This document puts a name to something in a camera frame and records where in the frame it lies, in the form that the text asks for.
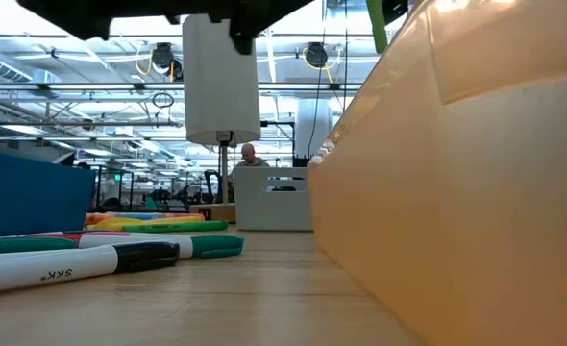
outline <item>white cylinder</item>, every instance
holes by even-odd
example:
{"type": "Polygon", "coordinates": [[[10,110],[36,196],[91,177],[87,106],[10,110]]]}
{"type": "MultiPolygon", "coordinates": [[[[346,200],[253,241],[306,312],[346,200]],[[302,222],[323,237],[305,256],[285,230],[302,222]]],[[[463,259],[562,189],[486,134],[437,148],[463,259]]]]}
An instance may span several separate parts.
{"type": "Polygon", "coordinates": [[[90,235],[81,236],[79,241],[80,249],[89,249],[102,245],[140,243],[149,241],[167,241],[173,244],[179,244],[179,258],[190,259],[193,252],[191,237],[188,235],[166,235],[160,237],[154,236],[115,236],[115,235],[90,235]]]}
{"type": "Polygon", "coordinates": [[[78,280],[114,272],[112,246],[0,259],[0,290],[78,280]]]}
{"type": "Polygon", "coordinates": [[[231,144],[260,138],[256,49],[242,56],[229,37],[230,20],[206,14],[184,22],[185,125],[187,140],[219,144],[218,132],[234,132],[231,144]]]}

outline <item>blue panel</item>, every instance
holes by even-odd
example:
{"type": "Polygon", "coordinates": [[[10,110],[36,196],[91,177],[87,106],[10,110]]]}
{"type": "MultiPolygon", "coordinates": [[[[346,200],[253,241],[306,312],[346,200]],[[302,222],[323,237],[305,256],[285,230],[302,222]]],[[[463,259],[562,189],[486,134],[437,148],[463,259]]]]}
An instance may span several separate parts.
{"type": "Polygon", "coordinates": [[[95,172],[0,154],[0,236],[83,228],[95,172]]]}

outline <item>man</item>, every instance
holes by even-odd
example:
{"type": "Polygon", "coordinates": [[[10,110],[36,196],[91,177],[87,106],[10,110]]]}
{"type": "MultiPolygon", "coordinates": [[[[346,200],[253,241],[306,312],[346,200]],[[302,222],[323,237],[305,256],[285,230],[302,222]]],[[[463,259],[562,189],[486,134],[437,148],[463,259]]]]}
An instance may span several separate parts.
{"type": "MultiPolygon", "coordinates": [[[[256,157],[256,150],[254,146],[250,143],[245,143],[241,147],[241,156],[243,157],[243,161],[236,164],[234,168],[237,167],[268,167],[268,163],[266,160],[257,158],[256,157]]],[[[229,178],[231,179],[234,175],[233,173],[230,174],[229,178]]]]}

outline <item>black cable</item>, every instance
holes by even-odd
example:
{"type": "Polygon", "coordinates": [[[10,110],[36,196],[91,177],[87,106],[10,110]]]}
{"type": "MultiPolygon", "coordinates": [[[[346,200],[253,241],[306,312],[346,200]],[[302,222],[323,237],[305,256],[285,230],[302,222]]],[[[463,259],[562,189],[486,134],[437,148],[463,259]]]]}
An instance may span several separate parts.
{"type": "Polygon", "coordinates": [[[175,98],[167,92],[158,92],[153,95],[151,102],[159,109],[172,107],[175,104],[175,98]]]}
{"type": "MultiPolygon", "coordinates": [[[[324,17],[322,18],[322,22],[324,23],[325,21],[326,21],[326,13],[324,14],[324,17]]],[[[324,31],[322,32],[322,52],[321,52],[322,56],[320,57],[319,61],[322,61],[324,59],[324,55],[326,54],[326,50],[324,49],[324,42],[325,41],[326,41],[326,25],[324,25],[324,31]]],[[[324,68],[320,68],[320,72],[318,72],[318,90],[317,90],[317,93],[315,94],[315,112],[313,114],[313,125],[311,126],[311,136],[309,137],[309,144],[307,146],[307,157],[308,158],[311,158],[311,143],[313,142],[313,135],[315,135],[315,125],[316,125],[316,122],[318,120],[318,106],[320,104],[319,103],[319,101],[320,101],[320,84],[322,82],[322,70],[323,69],[324,68]]]]}

